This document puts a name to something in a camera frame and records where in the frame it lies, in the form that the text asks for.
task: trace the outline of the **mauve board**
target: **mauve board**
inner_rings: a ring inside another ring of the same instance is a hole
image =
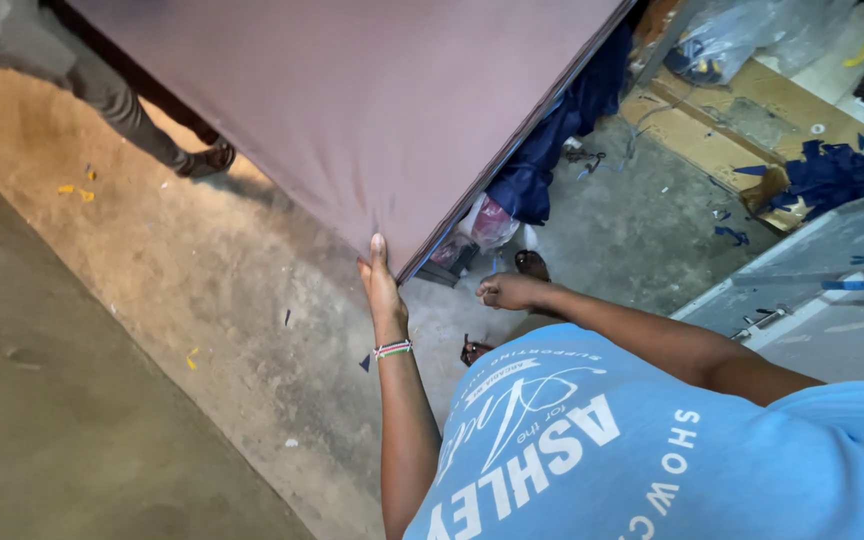
[[[401,279],[629,0],[70,0]]]

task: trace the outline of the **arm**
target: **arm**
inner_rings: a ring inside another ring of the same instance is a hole
[[[375,328],[375,346],[409,337],[409,313],[386,267],[385,239],[372,239],[371,263],[358,261]],[[439,466],[442,436],[412,352],[378,362],[382,392],[382,520],[386,538],[402,538]]]
[[[792,392],[823,384],[811,376],[770,363],[755,351],[714,331],[528,276],[486,277],[476,294],[486,306],[558,313],[685,383],[740,396],[763,407]]]

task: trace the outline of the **dusty floor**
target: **dusty floor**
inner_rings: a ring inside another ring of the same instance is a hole
[[[312,538],[1,195],[0,538]]]
[[[586,138],[609,166],[627,139],[618,120]],[[538,229],[553,279],[570,287],[671,313],[776,241],[645,136],[623,172],[575,179],[580,170],[559,166],[553,218]],[[57,193],[68,184],[95,200]],[[246,159],[210,182],[175,178],[86,105],[1,71],[0,191],[313,534],[380,534],[378,377],[358,365],[374,344],[352,250]],[[725,209],[750,246],[714,234],[713,210]],[[455,289],[403,287],[439,421],[465,370],[463,334],[497,342],[522,319],[475,302],[492,266],[480,257]]]

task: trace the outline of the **beaded bracelet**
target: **beaded bracelet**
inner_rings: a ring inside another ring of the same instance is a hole
[[[375,350],[372,351],[372,353],[375,355],[375,360],[378,361],[379,359],[384,359],[390,355],[408,353],[410,351],[412,351],[412,340],[403,339],[402,341],[396,341],[388,345],[376,347]]]

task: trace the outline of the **hand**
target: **hand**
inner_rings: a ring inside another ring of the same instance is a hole
[[[385,238],[378,232],[372,237],[369,255],[370,262],[360,256],[357,263],[359,277],[366,289],[375,335],[378,338],[390,327],[404,332],[409,324],[409,310],[399,295],[396,278],[389,273],[389,251],[386,249]]]
[[[482,279],[475,296],[496,310],[534,310],[545,307],[546,296],[555,285],[523,274],[501,273]]]

